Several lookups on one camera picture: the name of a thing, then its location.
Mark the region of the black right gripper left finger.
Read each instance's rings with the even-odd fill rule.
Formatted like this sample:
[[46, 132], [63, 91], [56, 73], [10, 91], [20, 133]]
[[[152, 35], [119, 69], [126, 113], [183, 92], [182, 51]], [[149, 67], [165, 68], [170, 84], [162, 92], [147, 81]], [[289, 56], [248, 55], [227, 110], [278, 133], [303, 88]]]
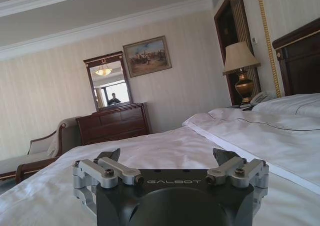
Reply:
[[96, 186], [110, 189], [122, 181], [125, 185], [138, 186], [143, 184], [140, 170], [129, 168], [118, 162], [121, 150], [103, 151], [93, 161], [77, 160], [72, 165], [73, 194], [82, 206], [89, 211], [96, 211], [97, 206], [93, 195]]

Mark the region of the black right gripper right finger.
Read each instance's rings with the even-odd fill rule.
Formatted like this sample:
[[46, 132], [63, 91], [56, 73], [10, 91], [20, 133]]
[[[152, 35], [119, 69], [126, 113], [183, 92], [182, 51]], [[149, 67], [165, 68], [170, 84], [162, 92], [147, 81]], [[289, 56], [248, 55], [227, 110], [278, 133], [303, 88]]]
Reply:
[[218, 148], [212, 150], [218, 163], [217, 168], [207, 170], [206, 181], [209, 185], [217, 186], [226, 183], [227, 179], [237, 188], [254, 187], [253, 208], [260, 208], [262, 198], [268, 194], [269, 166], [260, 159], [247, 162], [233, 151]]

